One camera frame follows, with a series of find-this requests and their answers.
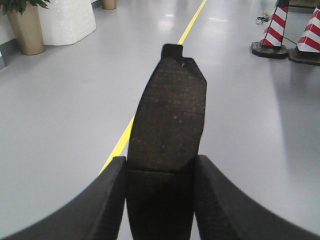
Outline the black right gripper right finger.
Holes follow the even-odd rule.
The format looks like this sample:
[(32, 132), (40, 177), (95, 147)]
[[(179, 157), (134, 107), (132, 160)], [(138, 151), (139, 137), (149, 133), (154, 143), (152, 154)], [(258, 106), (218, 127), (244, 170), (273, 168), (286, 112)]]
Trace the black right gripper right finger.
[(194, 210), (202, 240), (318, 240), (234, 185), (205, 155), (194, 169)]

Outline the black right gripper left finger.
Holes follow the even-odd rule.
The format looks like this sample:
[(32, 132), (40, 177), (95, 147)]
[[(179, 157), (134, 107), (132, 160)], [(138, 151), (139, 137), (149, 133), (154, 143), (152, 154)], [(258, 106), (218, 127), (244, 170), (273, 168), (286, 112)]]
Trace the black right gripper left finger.
[(115, 157), (78, 196), (8, 240), (115, 240), (126, 194), (126, 158)]

